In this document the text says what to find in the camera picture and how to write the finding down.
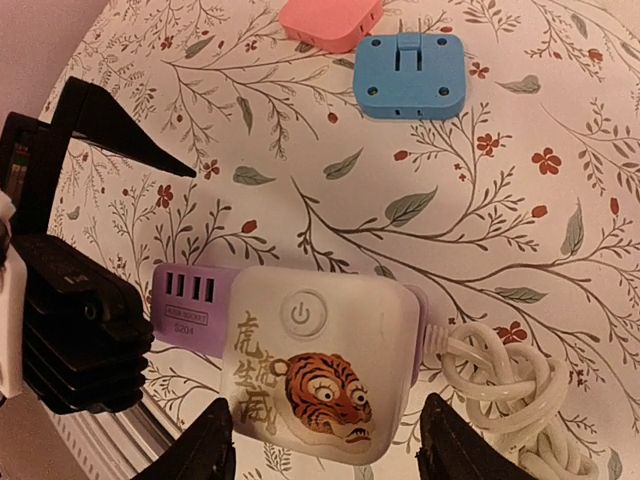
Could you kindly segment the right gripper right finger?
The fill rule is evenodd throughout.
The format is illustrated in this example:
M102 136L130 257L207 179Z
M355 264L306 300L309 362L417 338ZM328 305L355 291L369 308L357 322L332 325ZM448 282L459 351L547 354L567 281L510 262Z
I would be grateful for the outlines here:
M426 397L416 455L422 480L529 480L492 448L439 394Z

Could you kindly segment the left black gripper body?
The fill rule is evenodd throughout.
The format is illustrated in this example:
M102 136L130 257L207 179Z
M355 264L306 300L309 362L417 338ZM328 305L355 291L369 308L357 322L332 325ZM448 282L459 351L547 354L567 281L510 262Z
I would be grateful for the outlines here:
M53 413L119 413L143 397L154 341L129 282L57 237L16 237L27 266L23 372Z

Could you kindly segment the white tiger plug adapter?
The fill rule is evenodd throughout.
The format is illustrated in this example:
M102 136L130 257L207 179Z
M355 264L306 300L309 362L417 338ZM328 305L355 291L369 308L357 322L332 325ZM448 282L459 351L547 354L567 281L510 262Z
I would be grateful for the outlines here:
M427 313L420 288L386 277L242 271L220 389L235 431L343 464L376 462L416 383Z

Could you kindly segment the purple power strip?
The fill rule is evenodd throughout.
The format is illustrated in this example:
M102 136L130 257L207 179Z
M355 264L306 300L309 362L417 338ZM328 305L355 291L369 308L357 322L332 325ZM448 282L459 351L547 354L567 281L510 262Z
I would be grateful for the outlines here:
M233 304L248 303L270 330L332 353L410 360L395 372L418 376L428 299L386 277L254 266L242 270L164 263L153 273L151 322L158 340L223 356Z

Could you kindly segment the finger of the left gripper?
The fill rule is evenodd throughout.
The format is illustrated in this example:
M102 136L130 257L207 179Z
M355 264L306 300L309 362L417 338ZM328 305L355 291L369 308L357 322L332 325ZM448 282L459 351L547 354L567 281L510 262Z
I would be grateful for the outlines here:
M1 130L1 238L44 233L71 140L180 177L196 171L158 146L103 87L69 78L50 122L16 112Z

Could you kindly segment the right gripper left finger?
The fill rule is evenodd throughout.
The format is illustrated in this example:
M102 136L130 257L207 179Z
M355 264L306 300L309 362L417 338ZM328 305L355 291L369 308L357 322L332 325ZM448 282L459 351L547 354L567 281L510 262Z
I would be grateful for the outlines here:
M133 480L234 480L233 420L225 398L216 398L155 462Z

